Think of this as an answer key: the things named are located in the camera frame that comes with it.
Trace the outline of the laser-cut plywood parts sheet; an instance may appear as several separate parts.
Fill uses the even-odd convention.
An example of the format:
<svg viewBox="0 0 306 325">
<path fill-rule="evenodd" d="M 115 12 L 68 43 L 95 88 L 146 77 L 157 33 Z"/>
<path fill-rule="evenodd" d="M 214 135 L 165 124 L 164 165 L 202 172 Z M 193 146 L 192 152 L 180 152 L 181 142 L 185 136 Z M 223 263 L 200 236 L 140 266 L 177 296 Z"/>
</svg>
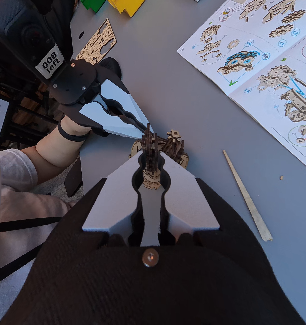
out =
<svg viewBox="0 0 306 325">
<path fill-rule="evenodd" d="M 92 65 L 99 63 L 115 44 L 116 38 L 107 18 L 76 56 L 76 60 L 85 59 Z"/>
</svg>

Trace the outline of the dark shelf unit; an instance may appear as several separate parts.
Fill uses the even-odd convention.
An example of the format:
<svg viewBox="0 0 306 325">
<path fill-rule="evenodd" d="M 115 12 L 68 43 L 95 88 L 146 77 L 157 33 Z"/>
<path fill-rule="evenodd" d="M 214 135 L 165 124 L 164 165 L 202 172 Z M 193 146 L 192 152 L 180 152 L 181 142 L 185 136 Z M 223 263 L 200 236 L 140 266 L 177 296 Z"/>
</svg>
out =
<svg viewBox="0 0 306 325">
<path fill-rule="evenodd" d="M 18 149 L 20 145 L 34 146 L 49 133 L 48 127 L 58 123 L 49 114 L 47 86 L 35 77 L 0 68 L 0 99 L 9 102 L 0 133 L 0 151 L 13 144 Z"/>
</svg>

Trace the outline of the yellow plastic bin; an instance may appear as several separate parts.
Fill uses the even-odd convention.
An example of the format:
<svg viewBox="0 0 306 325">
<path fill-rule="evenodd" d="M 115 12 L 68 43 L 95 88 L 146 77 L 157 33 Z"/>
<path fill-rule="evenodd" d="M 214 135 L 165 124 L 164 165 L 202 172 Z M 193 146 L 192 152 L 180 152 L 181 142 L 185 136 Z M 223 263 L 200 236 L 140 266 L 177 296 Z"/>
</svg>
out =
<svg viewBox="0 0 306 325">
<path fill-rule="evenodd" d="M 108 0 L 108 2 L 119 12 L 126 12 L 132 17 L 145 0 Z"/>
</svg>

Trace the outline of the dark wooden gear cluster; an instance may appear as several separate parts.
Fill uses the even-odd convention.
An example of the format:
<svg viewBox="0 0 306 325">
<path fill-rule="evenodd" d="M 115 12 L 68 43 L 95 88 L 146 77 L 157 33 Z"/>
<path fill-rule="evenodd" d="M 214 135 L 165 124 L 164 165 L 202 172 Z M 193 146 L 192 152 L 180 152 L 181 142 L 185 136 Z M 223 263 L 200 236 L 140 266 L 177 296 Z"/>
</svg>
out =
<svg viewBox="0 0 306 325">
<path fill-rule="evenodd" d="M 146 152 L 146 172 L 155 177 L 157 175 L 157 154 L 158 154 L 158 136 L 157 133 L 150 131 L 150 124 L 147 124 L 147 130 L 142 137 L 143 150 Z"/>
</svg>

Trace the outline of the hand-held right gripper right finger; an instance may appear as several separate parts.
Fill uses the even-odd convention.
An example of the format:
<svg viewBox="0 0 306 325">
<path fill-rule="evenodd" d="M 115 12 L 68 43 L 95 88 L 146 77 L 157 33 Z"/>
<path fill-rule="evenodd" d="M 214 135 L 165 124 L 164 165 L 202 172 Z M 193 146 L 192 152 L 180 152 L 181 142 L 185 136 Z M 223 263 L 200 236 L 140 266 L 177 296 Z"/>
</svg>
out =
<svg viewBox="0 0 306 325">
<path fill-rule="evenodd" d="M 160 209 L 160 245 L 173 245 L 183 233 L 218 230 L 216 220 L 194 175 L 165 153 L 159 153 L 160 184 L 164 189 Z"/>
</svg>

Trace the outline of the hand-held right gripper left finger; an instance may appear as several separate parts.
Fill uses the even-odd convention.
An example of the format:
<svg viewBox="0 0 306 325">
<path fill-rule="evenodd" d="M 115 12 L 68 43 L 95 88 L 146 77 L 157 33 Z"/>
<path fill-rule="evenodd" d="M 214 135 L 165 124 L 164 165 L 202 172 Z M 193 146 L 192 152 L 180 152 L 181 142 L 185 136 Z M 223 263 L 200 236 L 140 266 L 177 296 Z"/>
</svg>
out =
<svg viewBox="0 0 306 325">
<path fill-rule="evenodd" d="M 144 152 L 140 151 L 106 178 L 83 231 L 119 234 L 129 246 L 140 246 L 144 231 L 139 192 L 143 168 Z"/>
</svg>

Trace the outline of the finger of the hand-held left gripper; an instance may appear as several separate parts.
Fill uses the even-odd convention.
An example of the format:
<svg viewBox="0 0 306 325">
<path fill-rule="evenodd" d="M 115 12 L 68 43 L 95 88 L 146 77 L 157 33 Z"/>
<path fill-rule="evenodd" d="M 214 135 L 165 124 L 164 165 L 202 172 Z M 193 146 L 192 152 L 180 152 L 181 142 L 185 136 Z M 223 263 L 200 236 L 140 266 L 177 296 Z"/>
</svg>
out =
<svg viewBox="0 0 306 325">
<path fill-rule="evenodd" d="M 106 113 L 108 113 L 108 106 L 117 108 L 118 112 L 133 120 L 134 124 L 132 125 L 140 131 L 145 132 L 147 130 L 147 124 L 149 122 L 133 97 L 109 79 L 106 79 L 103 82 L 101 86 L 101 94 L 95 97 L 94 102 L 102 104 Z"/>
<path fill-rule="evenodd" d="M 141 139 L 144 133 L 132 124 L 123 122 L 118 116 L 112 116 L 105 112 L 102 104 L 92 102 L 85 104 L 74 104 L 66 106 L 59 104 L 58 109 L 71 120 L 81 126 L 102 129 L 107 133 Z"/>
</svg>

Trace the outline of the wooden gear model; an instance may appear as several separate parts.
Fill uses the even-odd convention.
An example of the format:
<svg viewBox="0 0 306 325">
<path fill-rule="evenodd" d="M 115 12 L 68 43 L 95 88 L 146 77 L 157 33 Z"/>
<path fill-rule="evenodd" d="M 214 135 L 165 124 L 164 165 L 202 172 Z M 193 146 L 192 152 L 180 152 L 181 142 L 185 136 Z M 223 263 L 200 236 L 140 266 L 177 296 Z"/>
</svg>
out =
<svg viewBox="0 0 306 325">
<path fill-rule="evenodd" d="M 167 135 L 167 139 L 158 136 L 158 151 L 165 153 L 183 168 L 187 168 L 189 156 L 184 152 L 184 140 L 181 140 L 179 132 L 173 129 L 167 132 Z M 129 158 L 132 158 L 140 150 L 143 150 L 142 139 L 134 142 Z M 143 184 L 148 189 L 158 189 L 160 186 L 159 168 L 157 170 L 157 175 L 152 177 L 147 174 L 145 167 L 143 170 Z"/>
</svg>

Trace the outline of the assembly instruction booklet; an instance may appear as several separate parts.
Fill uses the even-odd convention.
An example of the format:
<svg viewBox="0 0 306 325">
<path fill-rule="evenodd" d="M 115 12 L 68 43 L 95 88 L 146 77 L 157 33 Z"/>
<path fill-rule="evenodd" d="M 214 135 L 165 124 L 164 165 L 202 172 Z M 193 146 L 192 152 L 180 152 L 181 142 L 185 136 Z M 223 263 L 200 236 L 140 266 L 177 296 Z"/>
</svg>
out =
<svg viewBox="0 0 306 325">
<path fill-rule="evenodd" d="M 226 1 L 177 52 L 306 165 L 306 0 Z"/>
</svg>

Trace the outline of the person's left hand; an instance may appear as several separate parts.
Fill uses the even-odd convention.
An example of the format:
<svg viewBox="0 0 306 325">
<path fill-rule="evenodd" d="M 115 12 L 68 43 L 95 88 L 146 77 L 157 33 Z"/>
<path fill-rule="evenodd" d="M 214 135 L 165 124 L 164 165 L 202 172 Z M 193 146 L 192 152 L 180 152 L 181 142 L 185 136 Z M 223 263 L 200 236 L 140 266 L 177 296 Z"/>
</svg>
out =
<svg viewBox="0 0 306 325">
<path fill-rule="evenodd" d="M 91 131 L 90 127 L 81 126 L 71 120 L 68 116 L 62 118 L 61 128 L 65 133 L 71 136 L 85 136 Z"/>
</svg>

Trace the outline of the green plastic bin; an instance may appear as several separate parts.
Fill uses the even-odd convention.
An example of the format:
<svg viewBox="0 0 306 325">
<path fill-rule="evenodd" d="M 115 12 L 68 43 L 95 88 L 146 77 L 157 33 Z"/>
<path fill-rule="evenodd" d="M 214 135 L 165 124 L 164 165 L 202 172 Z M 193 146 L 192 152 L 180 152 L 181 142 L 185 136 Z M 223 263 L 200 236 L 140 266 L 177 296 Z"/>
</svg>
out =
<svg viewBox="0 0 306 325">
<path fill-rule="evenodd" d="M 87 10 L 92 9 L 94 13 L 97 13 L 106 0 L 81 0 L 81 2 Z"/>
</svg>

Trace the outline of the flat wooden stick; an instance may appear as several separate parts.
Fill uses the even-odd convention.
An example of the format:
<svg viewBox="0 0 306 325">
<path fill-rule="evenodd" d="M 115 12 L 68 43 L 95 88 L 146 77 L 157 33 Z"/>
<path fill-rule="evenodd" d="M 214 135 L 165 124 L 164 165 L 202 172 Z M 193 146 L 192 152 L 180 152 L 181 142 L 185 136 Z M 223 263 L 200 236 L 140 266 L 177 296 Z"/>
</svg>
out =
<svg viewBox="0 0 306 325">
<path fill-rule="evenodd" d="M 235 170 L 232 162 L 230 161 L 226 151 L 223 150 L 223 153 L 224 153 L 225 158 L 226 158 L 226 160 L 227 160 L 227 162 L 229 164 L 230 169 L 232 170 L 234 178 L 236 179 L 236 182 L 237 182 L 237 184 L 239 186 L 239 189 L 240 189 L 240 191 L 242 193 L 242 196 L 243 196 L 243 198 L 244 198 L 244 200 L 245 200 L 245 202 L 246 202 L 246 204 L 248 206 L 248 209 L 249 209 L 249 211 L 250 211 L 250 213 L 252 215 L 252 218 L 253 218 L 253 220 L 254 220 L 254 222 L 256 224 L 256 227 L 257 227 L 262 239 L 265 242 L 266 241 L 273 241 L 273 237 L 272 237 L 271 233 L 269 232 L 269 229 L 267 228 L 267 226 L 266 226 L 265 222 L 263 221 L 260 213 L 258 212 L 255 204 L 253 203 L 248 191 L 246 190 L 242 180 L 240 179 L 238 173 L 236 172 L 236 170 Z"/>
</svg>

